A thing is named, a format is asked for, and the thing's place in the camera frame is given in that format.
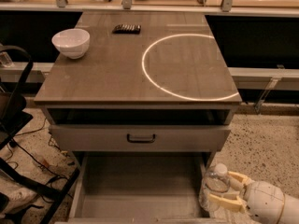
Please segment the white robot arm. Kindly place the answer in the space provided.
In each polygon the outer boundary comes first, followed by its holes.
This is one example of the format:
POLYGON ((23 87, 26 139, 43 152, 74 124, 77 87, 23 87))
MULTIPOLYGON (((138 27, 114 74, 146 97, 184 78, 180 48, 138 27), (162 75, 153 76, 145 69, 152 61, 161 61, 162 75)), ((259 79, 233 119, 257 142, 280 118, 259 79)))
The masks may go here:
POLYGON ((299 224, 299 199, 280 188, 236 172, 206 179, 207 200, 216 207, 248 214, 260 224, 299 224))

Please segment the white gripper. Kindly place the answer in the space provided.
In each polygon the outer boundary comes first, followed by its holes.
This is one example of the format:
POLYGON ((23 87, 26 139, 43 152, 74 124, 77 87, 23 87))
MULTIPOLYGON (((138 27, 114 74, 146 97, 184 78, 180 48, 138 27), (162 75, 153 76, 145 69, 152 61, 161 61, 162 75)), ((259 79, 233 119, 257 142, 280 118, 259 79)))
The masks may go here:
POLYGON ((228 172, 231 187, 242 190, 245 186, 244 201, 237 191, 221 194, 210 193, 207 199, 217 207, 235 213, 245 213, 246 207, 250 217, 261 224, 278 224, 284 208, 285 197, 282 190, 265 181, 255 181, 237 172, 228 172))

